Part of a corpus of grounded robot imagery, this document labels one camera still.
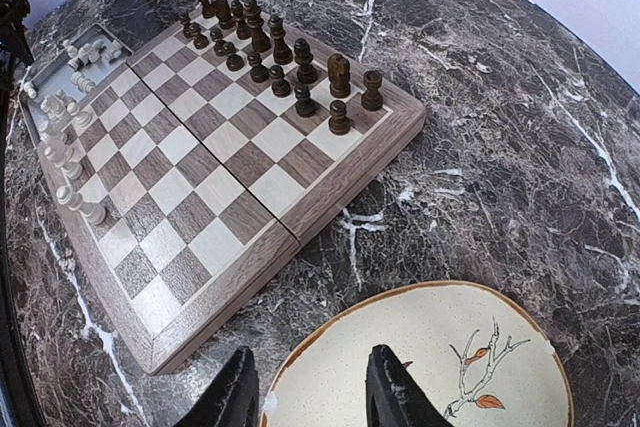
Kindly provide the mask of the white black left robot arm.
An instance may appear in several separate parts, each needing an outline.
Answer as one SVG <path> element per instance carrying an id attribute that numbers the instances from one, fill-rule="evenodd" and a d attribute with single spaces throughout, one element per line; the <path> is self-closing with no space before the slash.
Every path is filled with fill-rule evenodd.
<path id="1" fill-rule="evenodd" d="M 34 63 L 34 57 L 27 43 L 23 20 L 30 14 L 28 0 L 1 0 L 1 92 L 12 90 L 15 66 L 22 62 L 25 66 Z"/>

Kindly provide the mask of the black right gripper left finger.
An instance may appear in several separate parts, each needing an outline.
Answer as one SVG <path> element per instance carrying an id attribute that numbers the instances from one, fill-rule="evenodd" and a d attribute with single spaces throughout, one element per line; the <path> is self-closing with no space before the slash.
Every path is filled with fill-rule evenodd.
<path id="1" fill-rule="evenodd" d="M 259 378 L 254 354 L 238 347 L 175 427 L 244 427 L 259 424 Z"/>

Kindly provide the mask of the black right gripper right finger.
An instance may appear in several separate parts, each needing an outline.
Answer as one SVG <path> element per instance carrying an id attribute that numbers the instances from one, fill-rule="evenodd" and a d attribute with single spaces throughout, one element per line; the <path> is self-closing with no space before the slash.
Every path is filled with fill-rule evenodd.
<path id="1" fill-rule="evenodd" d="M 447 426 L 393 350 L 373 347 L 366 370 L 368 426 Z"/>

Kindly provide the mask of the white chess bishop piece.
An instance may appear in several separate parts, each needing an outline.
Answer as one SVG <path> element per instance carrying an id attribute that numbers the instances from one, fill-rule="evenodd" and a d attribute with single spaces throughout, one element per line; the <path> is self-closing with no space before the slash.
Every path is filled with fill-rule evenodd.
<path id="1" fill-rule="evenodd" d="M 81 108 L 77 102 L 71 102 L 67 106 L 67 112 L 81 131 L 86 130 L 94 121 L 95 114 L 91 106 Z"/>

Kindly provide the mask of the white chess pawn piece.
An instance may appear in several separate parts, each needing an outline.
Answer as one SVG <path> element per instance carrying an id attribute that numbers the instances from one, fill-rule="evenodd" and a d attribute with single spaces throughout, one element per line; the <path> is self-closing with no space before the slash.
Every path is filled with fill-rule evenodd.
<path id="1" fill-rule="evenodd" d="M 73 161 L 73 149 L 65 144 L 46 144 L 44 155 L 68 179 L 76 180 L 82 174 L 83 168 L 79 162 Z"/>

